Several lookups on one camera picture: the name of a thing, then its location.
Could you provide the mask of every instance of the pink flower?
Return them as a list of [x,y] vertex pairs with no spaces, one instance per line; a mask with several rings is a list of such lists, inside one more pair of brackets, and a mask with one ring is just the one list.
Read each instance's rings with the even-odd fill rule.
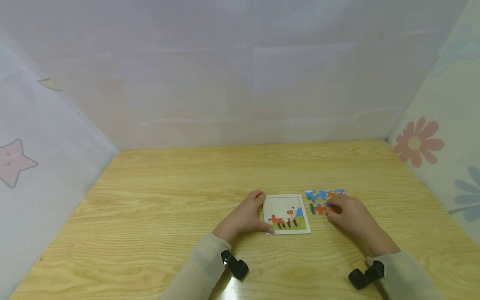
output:
[[396,137],[398,144],[393,148],[404,162],[410,159],[416,168],[421,166],[422,155],[429,163],[436,164],[437,157],[430,151],[439,151],[445,146],[443,140],[430,138],[438,131],[438,123],[431,121],[425,126],[425,121],[425,117],[421,117],[417,121],[417,126],[415,122],[408,123],[403,135],[399,134]]

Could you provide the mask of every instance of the hand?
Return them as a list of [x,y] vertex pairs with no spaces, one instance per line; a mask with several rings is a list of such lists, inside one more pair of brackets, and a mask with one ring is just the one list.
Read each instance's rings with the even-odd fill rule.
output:
[[360,199],[335,195],[328,199],[327,203],[337,210],[326,211],[328,220],[360,239],[373,256],[400,252],[399,247],[377,224]]
[[237,208],[217,225],[213,234],[231,244],[235,237],[242,232],[258,230],[275,233],[272,225],[257,217],[257,210],[264,202],[265,197],[266,194],[262,191],[251,192]]

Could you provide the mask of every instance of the star print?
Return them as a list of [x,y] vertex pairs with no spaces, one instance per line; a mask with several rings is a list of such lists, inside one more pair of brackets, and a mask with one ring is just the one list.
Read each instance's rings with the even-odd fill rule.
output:
[[22,140],[16,139],[8,145],[0,146],[0,179],[9,188],[15,187],[21,171],[36,166],[36,161],[24,155]]

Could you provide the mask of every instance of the child's left hand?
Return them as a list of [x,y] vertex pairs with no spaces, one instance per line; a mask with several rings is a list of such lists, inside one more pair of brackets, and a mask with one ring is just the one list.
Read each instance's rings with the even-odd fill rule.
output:
[[265,197],[266,194],[263,191],[251,192],[237,208],[217,225],[213,234],[226,240],[229,244],[242,232],[265,231],[274,234],[275,230],[272,225],[257,217],[257,210],[264,202]]

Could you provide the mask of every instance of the wooden table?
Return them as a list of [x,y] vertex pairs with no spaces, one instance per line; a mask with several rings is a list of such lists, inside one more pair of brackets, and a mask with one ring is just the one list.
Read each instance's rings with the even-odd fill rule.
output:
[[[480,295],[478,247],[387,143],[369,140],[122,151],[12,299],[157,299],[251,190],[333,188],[363,199],[446,299]],[[225,272],[211,298],[380,298],[347,281],[365,269],[355,243],[325,216],[307,216],[311,234],[240,237],[233,250],[250,273],[240,283]]]

